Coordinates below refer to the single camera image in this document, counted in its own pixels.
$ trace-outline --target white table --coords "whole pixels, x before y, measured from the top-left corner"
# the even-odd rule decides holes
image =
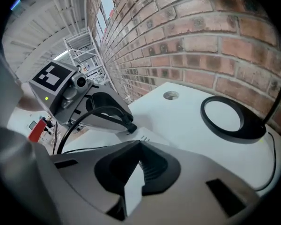
[[[179,93],[179,98],[166,100],[168,91]],[[273,169],[273,141],[266,134],[254,144],[228,142],[212,133],[200,115],[201,102],[211,95],[185,86],[165,83],[147,95],[131,103],[129,108],[138,127],[145,127],[169,142],[170,146],[205,155],[227,168],[253,188],[265,184]],[[222,128],[239,128],[238,116],[233,109],[222,103],[207,105],[207,114]],[[275,138],[277,167],[275,177],[263,195],[276,183],[281,173],[281,136],[266,126]],[[108,146],[120,143],[115,135],[90,130],[69,143],[64,151],[78,148]]]

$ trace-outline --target white ceiling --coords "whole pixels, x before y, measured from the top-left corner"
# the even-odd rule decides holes
[[[22,82],[27,82],[45,63],[66,50],[63,37],[71,36],[69,30],[76,34],[78,27],[85,28],[85,0],[73,0],[73,9],[67,10],[70,0],[58,2],[61,13],[54,0],[21,0],[9,18],[2,40],[4,53]],[[65,55],[62,61],[70,62],[68,58]]]

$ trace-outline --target metal frame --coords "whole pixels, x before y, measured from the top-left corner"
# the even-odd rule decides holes
[[[70,56],[71,62],[75,67],[77,66],[77,63],[78,63],[78,64],[80,64],[81,68],[84,68],[87,70],[87,68],[83,65],[83,62],[87,61],[87,60],[91,60],[92,65],[95,66],[93,58],[97,57],[98,58],[98,60],[96,61],[97,67],[95,67],[94,69],[91,69],[91,70],[87,70],[86,75],[89,75],[90,73],[93,73],[96,70],[103,69],[104,72],[102,72],[102,70],[101,70],[101,73],[102,73],[101,75],[91,77],[91,79],[103,77],[103,79],[101,78],[102,81],[100,81],[99,83],[102,85],[105,85],[105,83],[110,82],[112,88],[116,92],[118,92],[104,65],[104,62],[101,58],[101,55],[98,51],[98,48],[96,46],[96,43],[94,41],[92,33],[90,32],[89,27],[87,27],[86,30],[81,31],[80,33],[77,33],[71,37],[64,38],[63,40],[65,43],[66,49],[68,50],[68,54]],[[88,46],[90,48],[87,51],[81,50],[82,48],[85,48]]]

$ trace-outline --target scaffolding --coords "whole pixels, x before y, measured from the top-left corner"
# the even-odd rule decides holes
[[[89,27],[69,38],[64,38],[64,43],[72,64],[79,67],[88,80],[93,80],[95,83],[102,85],[109,85],[117,92]]]

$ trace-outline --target black ring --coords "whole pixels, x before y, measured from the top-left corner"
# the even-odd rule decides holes
[[[237,131],[224,130],[208,118],[205,112],[205,106],[207,103],[214,101],[225,103],[236,111],[240,119],[240,128]],[[206,126],[214,134],[229,142],[242,144],[255,143],[266,133],[266,127],[255,113],[240,103],[226,97],[214,96],[206,98],[201,104],[200,113]]]

